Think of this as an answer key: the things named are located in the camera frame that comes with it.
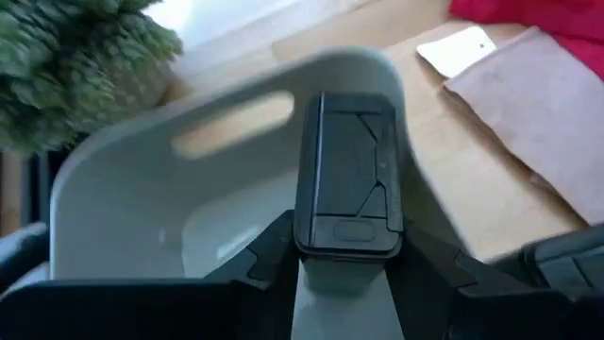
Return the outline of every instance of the green plant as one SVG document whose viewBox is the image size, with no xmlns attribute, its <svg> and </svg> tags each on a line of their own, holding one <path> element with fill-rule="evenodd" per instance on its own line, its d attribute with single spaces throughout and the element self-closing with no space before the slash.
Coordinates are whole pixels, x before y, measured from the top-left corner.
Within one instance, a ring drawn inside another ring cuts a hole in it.
<svg viewBox="0 0 604 340">
<path fill-rule="evenodd" d="M 136 113 L 182 53 L 141 13 L 154 2 L 0 0 L 0 146 L 55 149 Z"/>
</svg>

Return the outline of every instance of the red cloth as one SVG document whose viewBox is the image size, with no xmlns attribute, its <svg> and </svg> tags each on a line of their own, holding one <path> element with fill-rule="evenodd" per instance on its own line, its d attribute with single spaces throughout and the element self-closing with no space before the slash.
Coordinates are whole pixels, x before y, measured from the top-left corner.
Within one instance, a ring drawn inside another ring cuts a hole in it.
<svg viewBox="0 0 604 340">
<path fill-rule="evenodd" d="M 483 24 L 538 26 L 604 78 L 604 0 L 451 0 L 449 10 Z"/>
</svg>

